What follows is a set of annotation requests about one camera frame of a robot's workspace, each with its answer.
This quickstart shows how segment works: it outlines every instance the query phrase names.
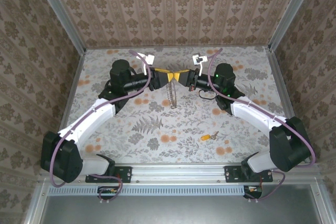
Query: wall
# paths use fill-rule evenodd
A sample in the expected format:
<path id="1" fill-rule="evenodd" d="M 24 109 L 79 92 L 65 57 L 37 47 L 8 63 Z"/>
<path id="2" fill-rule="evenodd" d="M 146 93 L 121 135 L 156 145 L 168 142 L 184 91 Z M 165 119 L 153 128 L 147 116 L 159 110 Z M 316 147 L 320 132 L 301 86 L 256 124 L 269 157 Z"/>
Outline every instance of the wall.
<path id="1" fill-rule="evenodd" d="M 336 0 L 304 0 L 276 56 L 336 205 Z"/>
<path id="2" fill-rule="evenodd" d="M 268 44 L 290 0 L 61 0 L 88 48 Z"/>
<path id="3" fill-rule="evenodd" d="M 47 0 L 0 0 L 0 223 L 20 223 L 79 55 Z"/>

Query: black mounting plate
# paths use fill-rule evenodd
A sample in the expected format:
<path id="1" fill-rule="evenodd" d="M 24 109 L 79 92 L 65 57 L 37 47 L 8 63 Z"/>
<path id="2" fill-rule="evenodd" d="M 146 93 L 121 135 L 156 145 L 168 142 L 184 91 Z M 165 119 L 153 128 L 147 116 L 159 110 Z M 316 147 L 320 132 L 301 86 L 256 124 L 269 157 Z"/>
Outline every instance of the black mounting plate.
<path id="1" fill-rule="evenodd" d="M 131 166 L 115 166 L 114 167 L 114 177 L 119 177 L 123 183 L 130 183 L 132 178 L 132 167 Z M 115 183 L 115 179 L 106 178 L 96 178 L 87 175 L 85 178 L 86 183 Z"/>
<path id="2" fill-rule="evenodd" d="M 264 170 L 261 173 L 258 173 L 261 176 L 263 183 L 273 182 L 272 173 L 268 175 L 268 172 L 270 172 L 270 170 Z M 260 182 L 260 176 L 256 176 L 255 178 L 249 180 L 247 180 L 244 176 L 242 176 L 243 172 L 242 167 L 240 165 L 224 166 L 224 174 L 227 183 Z"/>

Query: small white bracket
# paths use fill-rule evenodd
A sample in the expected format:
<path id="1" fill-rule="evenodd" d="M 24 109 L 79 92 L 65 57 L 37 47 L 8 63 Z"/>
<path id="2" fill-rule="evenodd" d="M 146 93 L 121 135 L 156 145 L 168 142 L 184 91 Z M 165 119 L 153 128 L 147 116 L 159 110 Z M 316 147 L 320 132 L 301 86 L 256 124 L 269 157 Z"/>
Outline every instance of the small white bracket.
<path id="1" fill-rule="evenodd" d="M 201 56 L 200 53 L 197 53 L 193 55 L 193 61 L 195 66 L 200 65 L 199 76 L 201 76 L 203 70 L 202 63 L 208 61 L 208 56 Z"/>
<path id="2" fill-rule="evenodd" d="M 140 56 L 141 56 L 142 58 L 144 58 L 144 60 L 147 62 L 148 65 L 150 65 L 150 66 L 153 65 L 153 63 L 154 63 L 154 58 L 155 58 L 154 55 L 151 55 L 151 54 L 144 55 L 144 54 L 141 54 L 141 53 L 139 53 L 139 52 L 138 52 L 138 54 L 140 54 Z M 145 63 L 143 63 L 143 62 L 142 62 L 142 70 L 143 70 L 143 73 L 144 73 L 145 76 L 146 76 L 146 75 L 147 75 L 147 68 L 146 68 Z"/>

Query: floral tablecloth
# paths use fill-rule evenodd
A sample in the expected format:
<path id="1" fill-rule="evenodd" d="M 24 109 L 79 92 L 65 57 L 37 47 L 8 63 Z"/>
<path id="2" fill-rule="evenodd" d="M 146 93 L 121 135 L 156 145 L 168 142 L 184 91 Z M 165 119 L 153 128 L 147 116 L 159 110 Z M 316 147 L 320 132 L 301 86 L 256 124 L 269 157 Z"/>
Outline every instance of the floral tablecloth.
<path id="1" fill-rule="evenodd" d="M 139 48 L 137 52 L 155 55 L 154 67 L 172 71 L 195 69 L 192 55 L 212 55 L 218 48 Z M 136 72 L 141 61 L 128 49 L 88 50 L 78 82 L 68 124 L 81 116 L 98 98 L 109 79 L 112 63 L 126 59 Z M 215 60 L 234 68 L 236 87 L 267 110 L 284 115 L 264 47 L 224 47 Z M 82 146 L 83 155 L 100 153 L 116 163 L 221 163 L 240 162 L 269 145 L 268 137 L 242 119 L 221 111 L 215 100 L 188 92 L 175 81 L 177 108 L 171 109 L 167 88 L 130 99 Z M 208 98 L 213 94 L 206 93 Z M 201 141 L 219 131 L 215 140 Z"/>

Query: ventilation grille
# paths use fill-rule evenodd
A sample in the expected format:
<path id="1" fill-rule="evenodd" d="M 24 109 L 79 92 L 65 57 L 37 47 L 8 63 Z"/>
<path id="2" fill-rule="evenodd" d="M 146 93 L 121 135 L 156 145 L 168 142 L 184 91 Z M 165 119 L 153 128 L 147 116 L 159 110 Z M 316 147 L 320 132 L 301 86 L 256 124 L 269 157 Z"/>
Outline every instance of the ventilation grille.
<path id="1" fill-rule="evenodd" d="M 48 196 L 96 196 L 98 186 L 49 187 Z M 209 196 L 244 195 L 244 186 L 133 186 L 122 188 L 124 196 Z"/>

